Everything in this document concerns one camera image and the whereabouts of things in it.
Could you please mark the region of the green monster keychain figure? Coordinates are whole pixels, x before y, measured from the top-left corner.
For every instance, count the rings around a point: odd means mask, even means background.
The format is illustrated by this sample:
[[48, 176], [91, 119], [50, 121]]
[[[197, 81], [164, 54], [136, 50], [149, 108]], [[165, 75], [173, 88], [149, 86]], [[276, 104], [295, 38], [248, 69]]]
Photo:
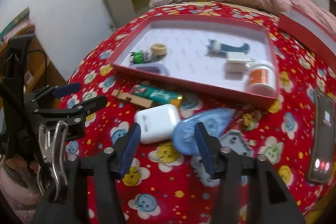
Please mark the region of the green monster keychain figure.
[[152, 54], [149, 51], [136, 51], [131, 52], [129, 55], [129, 63], [132, 64], [144, 64], [149, 63], [151, 61]]

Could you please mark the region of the silver metal carabiner clip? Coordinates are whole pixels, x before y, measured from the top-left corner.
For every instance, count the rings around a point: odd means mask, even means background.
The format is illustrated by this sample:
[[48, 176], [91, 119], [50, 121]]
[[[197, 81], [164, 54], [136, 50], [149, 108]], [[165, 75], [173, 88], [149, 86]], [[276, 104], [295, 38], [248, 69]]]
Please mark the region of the silver metal carabiner clip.
[[37, 183], [42, 194], [54, 183], [55, 190], [50, 200], [60, 201], [66, 194], [67, 175], [64, 169], [65, 139], [68, 134], [68, 124], [58, 121], [54, 131], [46, 124], [39, 126], [38, 141], [43, 162], [40, 164], [37, 174]]

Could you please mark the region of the blue plastic hook piece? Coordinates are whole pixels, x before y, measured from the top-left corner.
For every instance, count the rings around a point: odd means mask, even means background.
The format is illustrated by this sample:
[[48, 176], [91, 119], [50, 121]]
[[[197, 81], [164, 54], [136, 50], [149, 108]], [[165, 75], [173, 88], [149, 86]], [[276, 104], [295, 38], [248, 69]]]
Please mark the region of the blue plastic hook piece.
[[218, 42], [217, 40], [209, 39], [207, 49], [211, 53], [226, 54], [228, 52], [244, 53], [245, 55], [250, 51], [250, 46], [244, 43], [242, 46], [230, 46]]

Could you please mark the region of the wooden block piece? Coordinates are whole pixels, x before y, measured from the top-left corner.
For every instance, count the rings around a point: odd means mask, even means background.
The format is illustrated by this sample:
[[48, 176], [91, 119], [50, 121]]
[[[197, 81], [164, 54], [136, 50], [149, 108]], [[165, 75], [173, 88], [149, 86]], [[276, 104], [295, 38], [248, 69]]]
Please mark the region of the wooden block piece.
[[112, 96], [116, 97], [118, 100], [129, 102], [145, 109], [151, 108], [154, 105], [152, 100], [142, 98], [131, 93], [122, 92], [117, 89], [112, 91]]

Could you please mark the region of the grey curved plastic piece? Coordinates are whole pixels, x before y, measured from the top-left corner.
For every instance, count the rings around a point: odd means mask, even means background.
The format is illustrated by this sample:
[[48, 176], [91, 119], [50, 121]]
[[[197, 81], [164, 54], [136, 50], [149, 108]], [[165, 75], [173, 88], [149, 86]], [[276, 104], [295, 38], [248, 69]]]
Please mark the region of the grey curved plastic piece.
[[155, 73], [161, 76], [169, 75], [168, 69], [161, 64], [136, 64], [133, 68], [140, 71]]

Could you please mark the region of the white plastic jar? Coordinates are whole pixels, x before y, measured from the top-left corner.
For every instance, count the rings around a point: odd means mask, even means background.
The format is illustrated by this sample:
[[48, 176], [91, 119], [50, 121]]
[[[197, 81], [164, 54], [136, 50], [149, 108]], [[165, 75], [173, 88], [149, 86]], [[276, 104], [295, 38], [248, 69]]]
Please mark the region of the white plastic jar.
[[260, 96], [274, 97], [276, 94], [276, 71], [266, 60], [256, 60], [248, 73], [246, 91]]

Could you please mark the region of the white power adapter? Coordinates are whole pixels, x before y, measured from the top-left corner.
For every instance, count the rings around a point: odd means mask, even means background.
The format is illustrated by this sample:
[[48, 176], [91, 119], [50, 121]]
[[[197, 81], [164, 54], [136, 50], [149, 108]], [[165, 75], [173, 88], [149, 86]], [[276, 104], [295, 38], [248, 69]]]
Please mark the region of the white power adapter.
[[230, 73], [245, 73], [255, 60], [242, 52], [227, 52], [225, 68]]

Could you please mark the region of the round wooden tape roll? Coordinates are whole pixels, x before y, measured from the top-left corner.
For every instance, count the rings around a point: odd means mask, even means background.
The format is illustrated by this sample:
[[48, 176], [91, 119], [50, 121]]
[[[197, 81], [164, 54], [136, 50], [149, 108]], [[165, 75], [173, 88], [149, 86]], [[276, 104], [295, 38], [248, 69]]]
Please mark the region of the round wooden tape roll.
[[154, 43], [150, 46], [152, 54], [156, 56], [164, 56], [167, 54], [167, 46], [162, 43]]

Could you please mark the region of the green battery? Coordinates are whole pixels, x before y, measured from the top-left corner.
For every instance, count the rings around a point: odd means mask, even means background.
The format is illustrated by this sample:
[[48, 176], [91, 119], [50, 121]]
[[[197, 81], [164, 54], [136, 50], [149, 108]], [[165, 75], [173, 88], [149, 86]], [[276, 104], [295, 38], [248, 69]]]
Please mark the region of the green battery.
[[130, 92], [135, 96], [152, 100], [159, 105], [171, 104], [180, 107], [183, 100], [182, 94], [140, 84], [134, 85]]

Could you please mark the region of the red shiny small trinket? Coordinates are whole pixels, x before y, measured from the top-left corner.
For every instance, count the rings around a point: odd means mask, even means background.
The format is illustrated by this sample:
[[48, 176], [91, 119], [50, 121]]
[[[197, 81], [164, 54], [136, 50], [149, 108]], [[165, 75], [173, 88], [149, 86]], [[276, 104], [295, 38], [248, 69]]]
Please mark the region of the red shiny small trinket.
[[258, 128], [262, 112], [255, 108], [244, 108], [238, 119], [239, 128], [242, 131], [253, 131]]

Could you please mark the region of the red shallow box tray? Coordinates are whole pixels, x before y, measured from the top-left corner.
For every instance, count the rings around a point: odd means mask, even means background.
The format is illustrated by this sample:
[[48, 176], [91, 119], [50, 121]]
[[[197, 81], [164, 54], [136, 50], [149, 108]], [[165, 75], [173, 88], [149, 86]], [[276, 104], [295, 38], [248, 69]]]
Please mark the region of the red shallow box tray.
[[[246, 54], [256, 60], [266, 60], [276, 71], [276, 94], [260, 96], [246, 91], [249, 69], [245, 73], [226, 71], [226, 57], [211, 53], [209, 39], [230, 46], [247, 43]], [[136, 51], [149, 51], [154, 43], [167, 46], [167, 54], [157, 62], [168, 71], [168, 76], [134, 69], [129, 55]], [[266, 27], [243, 20], [202, 15], [150, 16], [140, 23], [108, 59], [114, 69], [145, 80], [154, 80], [180, 86], [212, 96], [226, 97], [233, 101], [268, 108], [280, 94], [278, 65], [274, 45]]]

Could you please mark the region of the red smiley flower blanket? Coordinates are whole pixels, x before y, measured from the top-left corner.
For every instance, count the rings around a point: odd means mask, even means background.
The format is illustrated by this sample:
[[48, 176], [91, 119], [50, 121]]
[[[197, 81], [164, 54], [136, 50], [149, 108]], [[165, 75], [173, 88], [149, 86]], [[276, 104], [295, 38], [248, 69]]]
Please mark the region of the red smiley flower blanket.
[[[268, 108], [212, 96], [180, 86], [145, 80], [122, 73], [108, 63], [111, 54], [145, 19], [163, 15], [202, 15], [243, 20], [264, 26], [273, 42], [278, 65], [280, 94]], [[183, 95], [178, 107], [181, 121], [171, 138], [156, 143], [139, 143], [128, 173], [116, 180], [125, 223], [211, 223], [219, 185], [204, 186], [193, 168], [198, 154], [194, 129], [203, 123], [211, 136], [239, 130], [252, 148], [252, 156], [265, 155], [272, 163], [303, 215], [335, 189], [335, 156], [328, 182], [314, 184], [307, 179], [313, 147], [315, 102], [319, 90], [335, 102], [335, 72], [313, 51], [279, 28], [279, 18], [235, 8], [218, 2], [166, 5], [150, 10], [118, 29], [92, 50], [74, 71], [70, 83], [81, 89], [62, 98], [60, 107], [96, 96], [106, 96], [107, 105], [86, 117], [85, 136], [66, 145], [66, 156], [97, 155], [126, 135], [138, 111], [145, 110], [112, 96], [115, 89], [131, 93], [134, 85], [146, 85]], [[262, 112], [259, 126], [242, 131], [238, 119], [244, 108]]]

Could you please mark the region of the white earbuds case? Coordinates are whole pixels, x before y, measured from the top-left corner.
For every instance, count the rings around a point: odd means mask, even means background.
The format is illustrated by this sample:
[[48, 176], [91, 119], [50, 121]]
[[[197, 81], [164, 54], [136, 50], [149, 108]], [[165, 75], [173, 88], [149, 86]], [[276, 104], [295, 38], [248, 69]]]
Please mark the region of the white earbuds case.
[[181, 118], [176, 106], [165, 104], [138, 111], [134, 121], [141, 129], [140, 142], [150, 144], [170, 139]]

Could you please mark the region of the dark wooden headboard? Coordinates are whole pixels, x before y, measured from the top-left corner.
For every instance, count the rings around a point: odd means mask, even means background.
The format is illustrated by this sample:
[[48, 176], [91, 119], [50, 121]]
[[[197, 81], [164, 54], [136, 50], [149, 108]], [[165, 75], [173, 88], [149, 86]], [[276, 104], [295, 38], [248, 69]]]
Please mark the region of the dark wooden headboard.
[[336, 0], [329, 0], [329, 12], [336, 16]]

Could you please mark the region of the grey plastic plate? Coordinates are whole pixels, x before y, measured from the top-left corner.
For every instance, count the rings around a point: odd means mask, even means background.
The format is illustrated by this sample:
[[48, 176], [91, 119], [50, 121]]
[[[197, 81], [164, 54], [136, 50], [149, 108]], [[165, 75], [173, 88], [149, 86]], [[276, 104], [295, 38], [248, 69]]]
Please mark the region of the grey plastic plate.
[[228, 171], [228, 159], [232, 155], [252, 156], [252, 148], [239, 130], [229, 130], [220, 137], [211, 136], [204, 127], [195, 128], [198, 154], [191, 157], [191, 167], [200, 182], [207, 187], [220, 184]]

